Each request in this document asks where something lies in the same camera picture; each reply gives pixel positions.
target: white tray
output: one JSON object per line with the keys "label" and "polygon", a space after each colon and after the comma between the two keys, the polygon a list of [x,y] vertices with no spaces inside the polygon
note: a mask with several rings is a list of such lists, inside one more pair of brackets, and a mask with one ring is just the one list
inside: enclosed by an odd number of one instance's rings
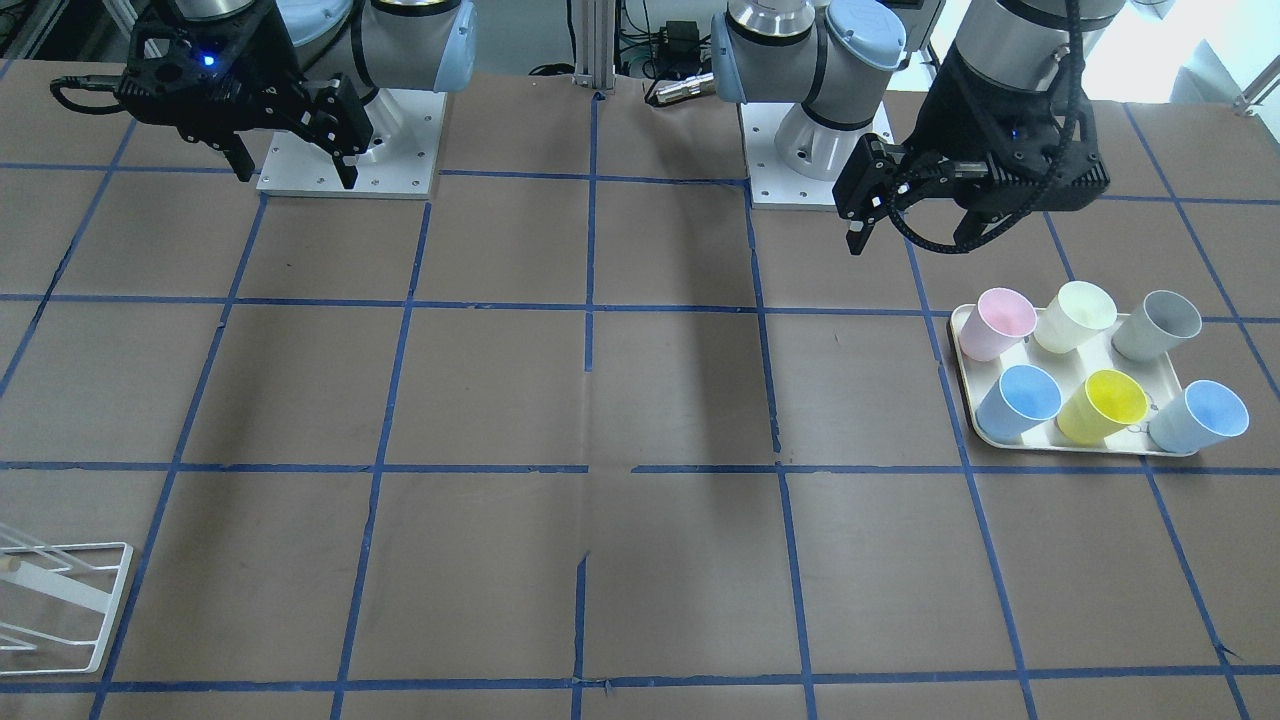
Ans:
{"label": "white tray", "polygon": [[[960,351],[960,328],[964,327],[973,305],[961,305],[951,313],[948,329],[951,332],[951,347],[955,348],[957,365],[960,368],[960,386],[964,389],[965,407],[969,414],[969,424],[973,432],[993,447],[1005,450],[1059,450],[1064,452],[1105,452],[1111,455],[1156,455],[1164,457],[1187,457],[1193,452],[1167,452],[1161,450],[1147,433],[1147,424],[1165,404],[1178,397],[1183,392],[1183,386],[1178,382],[1174,364],[1169,355],[1161,355],[1149,363],[1135,363],[1120,355],[1111,347],[1111,336],[1129,315],[1119,315],[1116,324],[1110,329],[1089,338],[1084,345],[1066,352],[1055,355],[1041,347],[1034,340],[1027,338],[1010,347],[1005,352],[988,363],[979,363],[968,357]],[[1043,309],[1036,310],[1037,315],[1043,314]],[[1014,441],[995,441],[978,427],[975,414],[982,398],[996,384],[1000,374],[1014,365],[1036,365],[1044,370],[1062,389],[1062,401],[1079,388],[1084,379],[1097,370],[1115,369],[1138,380],[1138,384],[1147,392],[1149,410],[1137,425],[1103,438],[1096,445],[1079,445],[1062,434],[1057,429],[1057,423],[1048,420],[1027,430]]]}

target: cable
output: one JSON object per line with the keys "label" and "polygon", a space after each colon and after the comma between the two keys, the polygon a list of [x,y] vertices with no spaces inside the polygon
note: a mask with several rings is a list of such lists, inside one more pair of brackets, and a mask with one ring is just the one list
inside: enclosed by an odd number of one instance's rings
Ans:
{"label": "cable", "polygon": [[1061,181],[1061,174],[1059,169],[1062,167],[1062,159],[1066,156],[1066,149],[1070,146],[1071,140],[1075,137],[1076,117],[1080,110],[1080,95],[1083,88],[1080,87],[1084,76],[1084,41],[1080,32],[1080,0],[1066,0],[1066,26],[1068,26],[1068,46],[1070,53],[1068,54],[1068,67],[1070,69],[1070,86],[1066,100],[1066,120],[1059,131],[1057,146],[1052,150],[1052,158],[1050,159],[1048,169],[1037,181],[1036,191],[1027,199],[1025,202],[1004,222],[1001,222],[995,228],[982,233],[977,240],[966,245],[943,245],[940,242],[933,242],[927,240],[920,233],[911,229],[906,224],[906,218],[902,215],[901,208],[897,206],[899,193],[897,188],[908,184],[913,178],[923,177],[922,173],[902,173],[893,178],[893,191],[890,196],[887,204],[888,219],[897,228],[897,232],[902,233],[902,237],[909,240],[913,245],[928,250],[931,252],[940,252],[943,255],[961,255],[965,252],[972,252],[988,242],[996,240],[997,237],[1009,232],[1019,220],[1030,215],[1034,211],[1036,205],[1043,200],[1044,195],[1050,190],[1057,186]]}
{"label": "cable", "polygon": [[59,105],[82,115],[114,115],[115,113],[124,111],[124,105],[119,102],[115,105],[81,105],[79,102],[70,101],[63,91],[87,90],[90,92],[111,92],[115,90],[115,83],[119,79],[110,76],[65,76],[50,82],[49,92],[52,94],[54,100]]}

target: yellow cup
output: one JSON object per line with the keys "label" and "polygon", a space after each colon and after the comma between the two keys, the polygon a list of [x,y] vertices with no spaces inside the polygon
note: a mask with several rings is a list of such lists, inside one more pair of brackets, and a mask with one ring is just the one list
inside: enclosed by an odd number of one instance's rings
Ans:
{"label": "yellow cup", "polygon": [[1147,393],[1119,370],[1098,370],[1084,380],[1057,415],[1062,434],[1094,445],[1147,416]]}

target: cup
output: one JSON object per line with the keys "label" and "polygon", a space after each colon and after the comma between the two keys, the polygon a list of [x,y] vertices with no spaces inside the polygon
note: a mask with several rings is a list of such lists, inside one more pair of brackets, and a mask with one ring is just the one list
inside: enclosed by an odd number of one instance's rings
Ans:
{"label": "cup", "polygon": [[1111,346],[1130,360],[1147,363],[1199,334],[1199,310],[1181,295],[1157,290],[1142,300],[1116,334]]}
{"label": "cup", "polygon": [[980,296],[960,328],[960,351],[986,363],[1018,345],[1036,329],[1036,306],[1007,287],[993,287]]}
{"label": "cup", "polygon": [[1120,370],[1089,375],[1062,405],[1057,427],[1079,445],[1096,445],[1147,416],[1147,393]]}
{"label": "cup", "polygon": [[1062,407],[1062,391],[1034,365],[1014,365],[978,405],[974,419],[992,439],[1010,441],[1050,420]]}
{"label": "cup", "polygon": [[1151,439],[1169,452],[1196,452],[1249,429],[1249,410],[1230,388],[1196,380],[1151,420]]}
{"label": "cup", "polygon": [[1116,322],[1116,304],[1101,287],[1071,281],[1059,288],[1036,328],[1036,342],[1050,352],[1070,352]]}

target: light blue cup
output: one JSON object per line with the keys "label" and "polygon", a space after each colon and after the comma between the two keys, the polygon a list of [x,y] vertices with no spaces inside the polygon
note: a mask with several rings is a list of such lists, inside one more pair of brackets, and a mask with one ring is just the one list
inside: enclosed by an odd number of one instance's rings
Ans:
{"label": "light blue cup", "polygon": [[1048,373],[1033,365],[1014,365],[1000,374],[975,416],[991,439],[1011,441],[1053,419],[1061,409],[1062,391]]}
{"label": "light blue cup", "polygon": [[1196,452],[1249,429],[1249,410],[1213,380],[1187,386],[1151,420],[1151,439],[1169,452]]}

